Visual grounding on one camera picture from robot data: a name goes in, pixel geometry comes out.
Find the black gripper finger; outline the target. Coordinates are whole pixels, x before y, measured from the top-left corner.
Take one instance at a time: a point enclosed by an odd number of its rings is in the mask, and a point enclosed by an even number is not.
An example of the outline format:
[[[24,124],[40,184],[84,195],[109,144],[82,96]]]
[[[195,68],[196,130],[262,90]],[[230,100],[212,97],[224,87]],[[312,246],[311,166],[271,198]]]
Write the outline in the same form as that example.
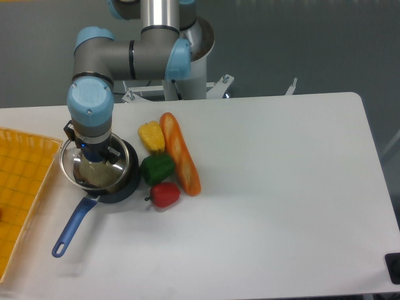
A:
[[[101,152],[101,156],[104,164],[107,162],[109,164],[116,164],[121,158],[121,153],[114,148],[107,148]]]
[[[67,139],[71,142],[76,142],[76,135],[74,131],[74,126],[72,121],[68,121],[68,123],[63,128],[64,133],[67,136]]]

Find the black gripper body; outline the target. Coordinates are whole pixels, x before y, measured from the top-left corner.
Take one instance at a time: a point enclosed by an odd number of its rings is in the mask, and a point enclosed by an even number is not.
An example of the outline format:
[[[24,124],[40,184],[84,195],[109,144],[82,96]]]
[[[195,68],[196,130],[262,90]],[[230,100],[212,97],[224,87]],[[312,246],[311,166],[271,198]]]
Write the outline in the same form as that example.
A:
[[[101,152],[111,146],[111,121],[99,126],[84,126],[72,121],[76,135],[75,145],[91,162],[103,161]]]

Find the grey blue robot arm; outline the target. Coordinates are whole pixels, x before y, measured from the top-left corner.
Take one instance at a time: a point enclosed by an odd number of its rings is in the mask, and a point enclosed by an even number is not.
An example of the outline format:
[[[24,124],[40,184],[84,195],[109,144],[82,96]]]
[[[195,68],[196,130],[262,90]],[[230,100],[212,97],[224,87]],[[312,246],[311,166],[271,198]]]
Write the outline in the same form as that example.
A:
[[[119,160],[111,146],[115,81],[182,80],[191,73],[191,50],[181,32],[196,22],[195,1],[108,1],[122,20],[140,19],[138,40],[117,42],[104,28],[80,30],[74,48],[74,71],[67,94],[71,123],[65,128],[91,162]]]

